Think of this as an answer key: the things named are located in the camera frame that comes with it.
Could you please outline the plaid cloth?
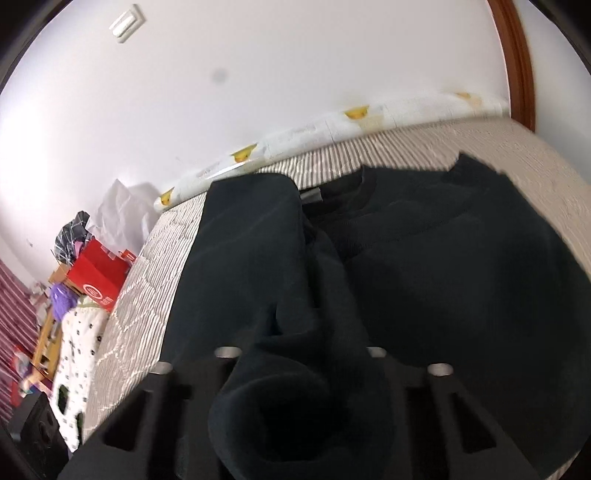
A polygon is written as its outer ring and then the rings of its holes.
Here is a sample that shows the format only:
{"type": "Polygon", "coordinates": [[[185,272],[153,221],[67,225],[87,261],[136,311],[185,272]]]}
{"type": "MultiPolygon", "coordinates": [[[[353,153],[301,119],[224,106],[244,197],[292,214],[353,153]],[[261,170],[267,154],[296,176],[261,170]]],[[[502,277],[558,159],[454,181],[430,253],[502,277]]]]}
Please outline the plaid cloth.
{"type": "Polygon", "coordinates": [[[53,255],[58,262],[72,266],[81,251],[94,238],[86,228],[89,219],[90,215],[86,211],[79,211],[61,228],[55,238],[53,249],[53,255]]]}

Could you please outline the red paper bag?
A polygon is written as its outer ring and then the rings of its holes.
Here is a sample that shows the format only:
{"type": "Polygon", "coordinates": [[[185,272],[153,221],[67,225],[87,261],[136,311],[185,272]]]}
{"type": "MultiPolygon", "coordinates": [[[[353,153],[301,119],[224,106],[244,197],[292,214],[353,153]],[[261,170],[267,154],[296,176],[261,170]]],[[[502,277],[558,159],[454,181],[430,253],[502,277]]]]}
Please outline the red paper bag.
{"type": "Polygon", "coordinates": [[[116,255],[96,239],[80,252],[66,278],[101,308],[111,312],[136,256],[116,255]]]}

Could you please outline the wooden furniture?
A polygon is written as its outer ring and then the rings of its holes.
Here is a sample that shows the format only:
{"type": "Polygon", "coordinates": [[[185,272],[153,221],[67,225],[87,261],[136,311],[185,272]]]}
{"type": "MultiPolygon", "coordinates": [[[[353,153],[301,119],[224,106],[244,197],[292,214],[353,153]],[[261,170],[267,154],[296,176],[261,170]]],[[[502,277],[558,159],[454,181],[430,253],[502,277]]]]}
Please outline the wooden furniture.
{"type": "MultiPolygon", "coordinates": [[[[67,279],[69,270],[69,266],[59,264],[49,277],[49,286],[63,283],[72,292],[75,292],[73,284],[67,279]]],[[[62,330],[60,321],[54,316],[52,300],[49,300],[45,313],[33,353],[32,364],[45,379],[52,380],[59,362],[62,330]]]]}

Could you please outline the brown wooden door frame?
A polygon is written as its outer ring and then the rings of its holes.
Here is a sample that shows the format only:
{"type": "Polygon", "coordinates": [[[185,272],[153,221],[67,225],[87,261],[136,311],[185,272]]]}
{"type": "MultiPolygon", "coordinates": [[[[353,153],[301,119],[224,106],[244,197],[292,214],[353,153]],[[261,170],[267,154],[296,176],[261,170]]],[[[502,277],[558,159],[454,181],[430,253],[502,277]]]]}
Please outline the brown wooden door frame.
{"type": "Polygon", "coordinates": [[[510,115],[530,131],[536,130],[535,81],[530,51],[512,0],[488,0],[499,35],[510,98],[510,115]]]}

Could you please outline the black sweatshirt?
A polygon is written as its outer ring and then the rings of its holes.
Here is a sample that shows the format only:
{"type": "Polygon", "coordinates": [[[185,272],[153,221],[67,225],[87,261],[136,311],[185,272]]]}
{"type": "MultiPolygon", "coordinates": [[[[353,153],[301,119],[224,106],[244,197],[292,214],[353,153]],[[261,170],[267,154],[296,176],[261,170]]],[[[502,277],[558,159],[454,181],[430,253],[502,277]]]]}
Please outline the black sweatshirt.
{"type": "Polygon", "coordinates": [[[300,191],[209,188],[169,315],[174,366],[242,354],[208,414],[237,479],[381,479],[394,424],[369,352],[449,364],[540,476],[590,435],[590,280],[504,174],[362,167],[300,191]]]}

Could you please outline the purple bag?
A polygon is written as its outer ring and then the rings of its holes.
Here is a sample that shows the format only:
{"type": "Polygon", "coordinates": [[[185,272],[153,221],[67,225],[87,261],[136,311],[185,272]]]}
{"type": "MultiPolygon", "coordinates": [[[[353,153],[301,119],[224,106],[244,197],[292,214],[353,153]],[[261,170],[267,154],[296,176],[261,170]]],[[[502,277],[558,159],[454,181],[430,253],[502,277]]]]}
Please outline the purple bag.
{"type": "Polygon", "coordinates": [[[52,285],[49,297],[53,316],[57,321],[61,321],[69,310],[76,307],[78,302],[78,295],[63,283],[52,285]]]}

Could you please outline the white wall switch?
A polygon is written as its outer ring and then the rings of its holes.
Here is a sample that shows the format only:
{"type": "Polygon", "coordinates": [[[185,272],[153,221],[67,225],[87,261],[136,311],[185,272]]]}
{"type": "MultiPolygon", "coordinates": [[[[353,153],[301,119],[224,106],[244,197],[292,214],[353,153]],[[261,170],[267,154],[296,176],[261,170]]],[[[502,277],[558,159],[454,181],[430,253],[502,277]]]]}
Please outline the white wall switch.
{"type": "Polygon", "coordinates": [[[110,24],[109,31],[118,43],[124,43],[144,23],[145,17],[139,6],[132,4],[110,24]]]}

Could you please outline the white duck-print sheet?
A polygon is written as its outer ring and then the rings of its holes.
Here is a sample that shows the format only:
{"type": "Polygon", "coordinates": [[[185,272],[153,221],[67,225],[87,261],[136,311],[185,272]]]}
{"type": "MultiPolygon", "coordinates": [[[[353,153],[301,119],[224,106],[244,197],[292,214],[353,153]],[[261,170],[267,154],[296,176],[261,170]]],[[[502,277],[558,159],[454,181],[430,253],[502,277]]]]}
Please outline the white duck-print sheet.
{"type": "Polygon", "coordinates": [[[394,128],[481,117],[506,117],[509,102],[494,95],[435,93],[341,110],[310,124],[266,136],[182,177],[153,202],[161,214],[207,191],[211,183],[249,174],[297,155],[394,128]]]}

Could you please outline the white plastic bag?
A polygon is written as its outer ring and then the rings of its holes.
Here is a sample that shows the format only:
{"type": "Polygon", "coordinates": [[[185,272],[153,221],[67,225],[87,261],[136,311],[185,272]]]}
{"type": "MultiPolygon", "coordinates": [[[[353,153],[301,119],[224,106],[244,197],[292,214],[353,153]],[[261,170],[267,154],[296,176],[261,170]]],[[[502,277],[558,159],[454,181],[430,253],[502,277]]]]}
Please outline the white plastic bag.
{"type": "Polygon", "coordinates": [[[151,202],[115,180],[90,214],[86,230],[114,254],[137,256],[158,218],[151,202]]]}

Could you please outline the striped mattress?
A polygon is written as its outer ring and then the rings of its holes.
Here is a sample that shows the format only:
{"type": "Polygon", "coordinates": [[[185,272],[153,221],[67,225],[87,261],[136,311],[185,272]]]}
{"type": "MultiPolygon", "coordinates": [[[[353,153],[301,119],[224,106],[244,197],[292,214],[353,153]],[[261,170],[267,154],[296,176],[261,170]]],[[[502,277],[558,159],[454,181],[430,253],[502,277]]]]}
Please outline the striped mattress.
{"type": "MultiPolygon", "coordinates": [[[[270,166],[307,189],[363,165],[445,170],[466,152],[506,173],[590,267],[590,185],[550,145],[509,118],[397,128],[310,150],[270,166]]],[[[82,437],[88,439],[158,360],[203,196],[163,213],[127,276],[99,346],[82,437]]]]}

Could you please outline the polka dot white fabric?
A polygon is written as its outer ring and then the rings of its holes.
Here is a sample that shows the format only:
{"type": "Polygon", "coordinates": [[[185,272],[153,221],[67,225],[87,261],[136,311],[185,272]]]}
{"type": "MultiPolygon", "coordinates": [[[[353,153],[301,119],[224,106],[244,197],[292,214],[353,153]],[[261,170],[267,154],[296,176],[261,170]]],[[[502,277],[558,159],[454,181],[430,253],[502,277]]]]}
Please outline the polka dot white fabric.
{"type": "Polygon", "coordinates": [[[106,310],[90,302],[69,310],[61,321],[60,355],[49,403],[71,453],[82,443],[90,384],[108,318],[106,310]]]}

